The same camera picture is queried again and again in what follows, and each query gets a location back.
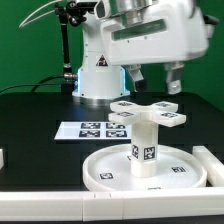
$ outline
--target white block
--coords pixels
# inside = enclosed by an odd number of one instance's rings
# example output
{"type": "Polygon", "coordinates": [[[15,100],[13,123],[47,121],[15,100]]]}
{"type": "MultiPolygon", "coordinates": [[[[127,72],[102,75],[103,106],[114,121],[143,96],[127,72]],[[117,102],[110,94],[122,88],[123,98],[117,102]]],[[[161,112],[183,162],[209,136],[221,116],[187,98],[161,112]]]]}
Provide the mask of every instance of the white block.
{"type": "Polygon", "coordinates": [[[208,172],[208,181],[214,187],[224,186],[224,165],[204,146],[194,146],[193,155],[208,172]]]}
{"type": "Polygon", "coordinates": [[[169,111],[169,112],[174,112],[174,113],[177,112],[177,110],[178,110],[178,104],[170,103],[170,102],[166,102],[166,101],[154,103],[154,104],[152,104],[152,107],[156,108],[158,110],[169,111]]]}
{"type": "Polygon", "coordinates": [[[0,221],[82,221],[82,194],[0,193],[0,221]]]}
{"type": "Polygon", "coordinates": [[[123,125],[131,125],[140,121],[140,114],[133,112],[121,112],[109,114],[109,121],[123,125]]]}
{"type": "Polygon", "coordinates": [[[123,192],[123,219],[224,214],[224,188],[123,192]]]}
{"type": "Polygon", "coordinates": [[[124,112],[124,111],[130,111],[135,108],[138,108],[139,105],[135,103],[131,103],[128,101],[118,101],[110,104],[110,109],[114,112],[124,112]]]}
{"type": "Polygon", "coordinates": [[[123,199],[119,192],[94,193],[83,198],[83,221],[122,220],[123,199]]]}
{"type": "Polygon", "coordinates": [[[174,127],[176,125],[183,124],[186,122],[186,119],[187,118],[185,115],[167,111],[164,112],[158,111],[153,116],[154,122],[167,127],[174,127]]]}
{"type": "Polygon", "coordinates": [[[0,170],[4,166],[4,159],[3,159],[3,150],[0,149],[0,170]]]}

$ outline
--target white robot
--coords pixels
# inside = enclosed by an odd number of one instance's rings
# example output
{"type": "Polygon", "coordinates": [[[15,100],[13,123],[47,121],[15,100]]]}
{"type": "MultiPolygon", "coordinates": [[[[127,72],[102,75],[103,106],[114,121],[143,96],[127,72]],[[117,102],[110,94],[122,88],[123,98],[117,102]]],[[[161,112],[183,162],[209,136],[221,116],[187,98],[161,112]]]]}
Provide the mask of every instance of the white robot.
{"type": "Polygon", "coordinates": [[[168,93],[181,92],[184,62],[206,53],[218,23],[195,0],[67,0],[63,13],[73,26],[82,23],[84,57],[73,96],[89,104],[129,95],[124,69],[135,91],[146,91],[140,69],[148,63],[164,63],[168,93]]]}

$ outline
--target white edge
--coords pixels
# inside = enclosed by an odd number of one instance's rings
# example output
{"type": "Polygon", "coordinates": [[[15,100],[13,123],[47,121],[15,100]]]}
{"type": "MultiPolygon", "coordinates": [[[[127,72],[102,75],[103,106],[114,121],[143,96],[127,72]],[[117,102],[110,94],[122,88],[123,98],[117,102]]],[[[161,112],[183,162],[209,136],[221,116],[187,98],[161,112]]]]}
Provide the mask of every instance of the white edge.
{"type": "Polygon", "coordinates": [[[222,214],[224,187],[0,193],[0,221],[92,221],[222,214]]]}

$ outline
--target black cable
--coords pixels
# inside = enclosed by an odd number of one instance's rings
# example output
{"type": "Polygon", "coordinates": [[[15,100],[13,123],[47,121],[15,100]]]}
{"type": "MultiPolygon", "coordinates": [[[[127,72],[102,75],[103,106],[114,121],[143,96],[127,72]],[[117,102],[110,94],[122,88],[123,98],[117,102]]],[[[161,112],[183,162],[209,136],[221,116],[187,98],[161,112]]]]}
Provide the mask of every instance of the black cable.
{"type": "Polygon", "coordinates": [[[14,88],[20,88],[20,87],[30,87],[30,86],[57,86],[57,85],[61,85],[61,83],[40,83],[40,84],[24,84],[24,85],[16,85],[16,86],[9,86],[5,89],[0,90],[0,94],[2,94],[3,92],[9,90],[9,89],[14,89],[14,88]]]}
{"type": "MultiPolygon", "coordinates": [[[[45,82],[48,82],[50,80],[53,80],[53,79],[59,79],[59,78],[64,78],[63,75],[54,75],[54,76],[50,76],[50,77],[47,77],[45,79],[42,79],[40,82],[38,82],[37,84],[43,84],[45,82]]],[[[32,89],[31,89],[31,93],[34,93],[36,91],[37,88],[39,88],[40,86],[39,85],[35,85],[32,89]]]]}

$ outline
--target white cylinder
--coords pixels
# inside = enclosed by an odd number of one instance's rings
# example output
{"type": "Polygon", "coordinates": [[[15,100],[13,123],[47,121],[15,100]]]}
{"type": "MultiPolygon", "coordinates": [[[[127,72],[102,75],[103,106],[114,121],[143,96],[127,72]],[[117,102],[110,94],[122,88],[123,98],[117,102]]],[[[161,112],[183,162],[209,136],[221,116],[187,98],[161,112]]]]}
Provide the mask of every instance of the white cylinder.
{"type": "Polygon", "coordinates": [[[141,121],[132,126],[131,174],[152,177],[156,174],[158,124],[141,121]]]}

